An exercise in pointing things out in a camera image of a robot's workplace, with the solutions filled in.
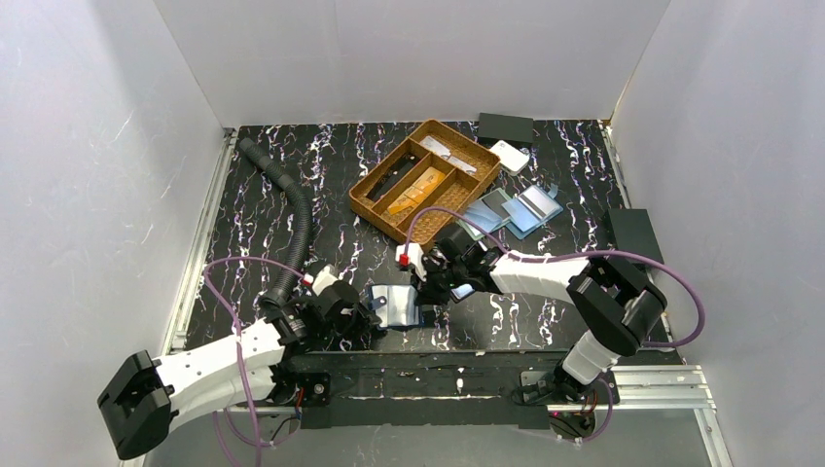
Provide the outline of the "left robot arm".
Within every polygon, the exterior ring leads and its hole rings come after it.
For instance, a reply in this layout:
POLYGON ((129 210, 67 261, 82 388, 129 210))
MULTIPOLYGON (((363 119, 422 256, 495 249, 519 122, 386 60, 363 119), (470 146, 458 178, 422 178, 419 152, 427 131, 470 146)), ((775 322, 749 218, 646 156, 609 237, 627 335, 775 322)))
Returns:
POLYGON ((335 280, 307 297, 267 305, 240 336, 160 357, 145 350, 129 355, 96 404, 118 458, 130 460, 196 418, 266 399, 276 367, 318 341, 355 339, 381 323, 350 284, 335 280))

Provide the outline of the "navy blue card holder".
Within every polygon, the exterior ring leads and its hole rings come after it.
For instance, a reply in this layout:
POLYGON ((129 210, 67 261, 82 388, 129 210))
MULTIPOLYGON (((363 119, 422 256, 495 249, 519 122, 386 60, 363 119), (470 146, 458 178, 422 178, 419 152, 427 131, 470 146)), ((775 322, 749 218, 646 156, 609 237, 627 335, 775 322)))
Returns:
POLYGON ((424 324, 421 306, 416 303, 417 291, 412 285, 374 284, 367 290, 368 308, 379 319, 377 327, 409 329, 424 324))

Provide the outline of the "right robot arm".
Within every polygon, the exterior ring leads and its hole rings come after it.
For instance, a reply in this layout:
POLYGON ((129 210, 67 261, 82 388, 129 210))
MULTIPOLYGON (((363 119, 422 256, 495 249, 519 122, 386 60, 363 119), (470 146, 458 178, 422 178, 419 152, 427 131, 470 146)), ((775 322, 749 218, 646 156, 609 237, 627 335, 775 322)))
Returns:
POLYGON ((620 358, 637 353, 667 305, 660 289, 621 254, 527 255, 487 246, 455 224, 437 233, 429 252, 414 242, 399 247, 397 261, 412 270, 423 305, 459 302, 459 289, 467 286, 473 292, 541 296, 575 307, 586 332, 550 374, 520 389, 526 402, 582 397, 620 358))

